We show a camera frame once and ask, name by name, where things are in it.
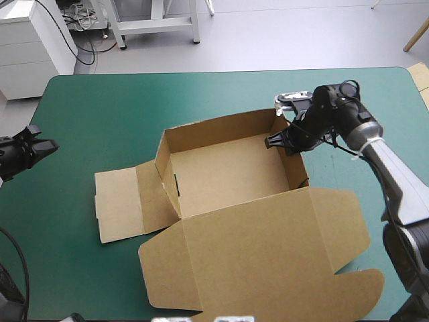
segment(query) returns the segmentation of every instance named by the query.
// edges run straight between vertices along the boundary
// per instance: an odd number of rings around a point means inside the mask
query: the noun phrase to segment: white drawer
[[[0,91],[7,99],[42,96],[49,80],[56,75],[50,61],[0,66]]]
[[[39,41],[40,37],[30,21],[0,23],[0,45]]]
[[[0,45],[0,66],[51,60],[42,42]]]

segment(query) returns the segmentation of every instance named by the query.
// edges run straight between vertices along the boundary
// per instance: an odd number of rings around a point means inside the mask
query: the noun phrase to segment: gray floor
[[[128,49],[98,54],[90,67],[76,64],[76,74],[206,72],[348,68],[429,64],[429,33],[411,52],[404,44],[428,17],[429,0],[214,0],[216,15],[198,0],[201,43],[190,32],[127,37]],[[120,0],[123,19],[145,17],[148,1]],[[175,0],[171,14],[188,11]],[[91,34],[98,49],[113,42]],[[76,36],[85,45],[82,35]],[[89,55],[82,59],[90,60]],[[0,136],[27,124],[38,99],[6,101],[0,95]]]

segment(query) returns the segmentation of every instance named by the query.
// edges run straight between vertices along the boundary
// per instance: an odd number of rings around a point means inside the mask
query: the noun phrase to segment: green tabletop
[[[384,126],[385,139],[429,182],[429,113],[402,68],[110,74],[53,78],[32,123],[60,149],[0,190],[0,224],[27,256],[31,319],[150,319],[184,315],[147,300],[138,247],[151,235],[102,245],[95,218],[94,173],[135,166],[155,157],[162,130],[273,106],[275,94],[312,91],[356,79],[363,102]],[[353,189],[371,234],[371,247],[343,270],[379,268],[385,288],[366,319],[387,319],[408,297],[381,240],[383,199],[368,166],[320,146],[304,155],[310,184]],[[21,266],[6,239],[0,262],[23,290]]]

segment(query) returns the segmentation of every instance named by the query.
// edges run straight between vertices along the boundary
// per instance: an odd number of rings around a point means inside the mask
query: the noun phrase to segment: open cardboard box
[[[356,197],[308,188],[299,154],[267,150],[285,126],[264,109],[167,129],[155,160],[95,174],[102,242],[171,226],[139,250],[153,306],[271,322],[355,321],[376,304],[382,273],[335,275],[369,245]]]

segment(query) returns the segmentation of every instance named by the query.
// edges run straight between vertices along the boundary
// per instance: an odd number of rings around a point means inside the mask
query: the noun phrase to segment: cable
[[[289,121],[285,117],[284,117],[284,119],[291,126],[294,126],[295,128],[297,128],[300,131],[304,132],[306,135],[312,136],[313,138],[317,139],[316,135],[314,135],[313,133],[310,133],[309,131],[306,131],[305,129],[303,129],[302,127],[294,124],[293,122]],[[357,153],[354,153],[353,151],[351,151],[351,150],[349,150],[347,148],[344,148],[343,146],[340,146],[338,144],[333,144],[332,142],[329,142],[329,141],[327,141],[327,140],[325,140],[323,138],[319,138],[319,140],[321,142],[323,142],[323,143],[326,143],[326,144],[329,144],[329,145],[333,146],[334,148],[339,148],[340,150],[342,150],[342,151],[344,151],[344,152],[346,152],[348,154],[351,154],[351,155],[354,155],[354,156],[358,156]],[[429,286],[424,282],[423,276],[422,276],[422,274],[420,273],[420,271],[418,269],[417,263],[414,261],[413,256],[411,255],[410,251],[408,250],[408,248],[406,246],[406,243],[405,243],[405,240],[402,237],[399,225],[396,223],[396,221],[393,218],[393,215],[390,213],[389,203],[388,203],[388,200],[387,200],[386,187],[385,187],[385,184],[383,182],[383,177],[381,176],[380,170],[378,169],[377,165],[374,162],[372,162],[370,159],[368,159],[368,158],[366,158],[364,156],[360,156],[360,155],[358,157],[360,159],[366,161],[366,163],[368,163],[368,165],[371,167],[372,171],[374,172],[377,180],[379,181],[379,183],[381,185],[381,191],[383,193],[383,200],[384,200],[384,203],[385,203],[385,207],[386,207],[386,211],[387,211],[387,216],[389,217],[389,222],[393,225],[393,228],[395,229],[395,232],[396,232],[398,238],[400,239],[402,248],[405,250],[405,253],[407,254],[408,260],[412,263],[412,267],[414,269],[414,272],[416,273],[416,275],[417,275],[419,281],[421,282],[424,290],[429,294]]]
[[[52,18],[52,20],[54,21],[54,23],[55,23],[55,25],[56,25],[56,27],[58,28],[58,30],[60,31],[60,33],[61,33],[61,36],[62,36],[62,39],[64,39],[64,42],[66,43],[66,45],[67,45],[67,47],[68,47],[68,49],[70,50],[70,52],[73,54],[73,56],[79,61],[79,62],[81,62],[82,64],[84,64],[84,65],[87,65],[87,66],[90,66],[90,65],[92,65],[92,64],[94,64],[94,62],[95,62],[95,53],[93,52],[93,60],[91,61],[91,62],[84,62],[83,60],[81,60],[74,52],[73,52],[73,50],[72,50],[72,48],[70,47],[70,45],[68,44],[68,42],[67,42],[67,39],[66,39],[66,37],[64,36],[64,34],[62,33],[62,30],[61,30],[61,28],[60,28],[60,26],[58,25],[58,23],[56,22],[56,20],[55,20],[55,18],[54,18],[54,16],[51,14],[51,12],[48,10],[48,8],[42,3],[42,2],[40,2],[40,0],[34,0],[35,2],[37,2],[37,3],[39,3],[44,9],[45,9],[45,11],[48,13],[48,15]]]
[[[62,17],[63,17],[63,18],[66,18],[66,19],[69,19],[68,21],[66,21],[66,24],[67,24],[67,25],[72,24],[72,23],[76,23],[76,22],[77,22],[77,20],[75,20],[74,18],[72,18],[72,17],[70,17],[70,16],[68,16],[68,15],[62,15]],[[82,30],[82,32],[84,32],[84,35],[86,36],[86,38],[87,38],[88,42],[89,42],[89,43],[92,43],[92,42],[91,42],[91,39],[89,38],[89,36],[88,36],[88,34],[86,33],[86,31],[85,31],[85,30]],[[109,50],[112,50],[112,49],[117,45],[117,43],[115,42],[112,46],[110,46],[109,48],[104,49],[104,50],[87,50],[87,49],[85,49],[85,48],[83,48],[83,47],[80,47],[78,44],[75,44],[75,45],[76,45],[76,47],[77,47],[77,48],[79,48],[79,49],[81,49],[81,50],[83,50],[83,51],[85,51],[85,52],[92,52],[92,53],[95,53],[95,54],[99,54],[99,53],[101,53],[101,52],[108,52]]]
[[[27,262],[25,261],[25,257],[22,252],[22,249],[20,248],[15,238],[13,238],[13,236],[6,229],[2,227],[0,227],[0,231],[11,241],[13,246],[15,246],[15,249],[19,255],[19,258],[21,258],[22,268],[23,268],[24,277],[25,277],[25,304],[24,304],[23,322],[27,322],[28,308],[29,308],[29,274],[28,274]]]

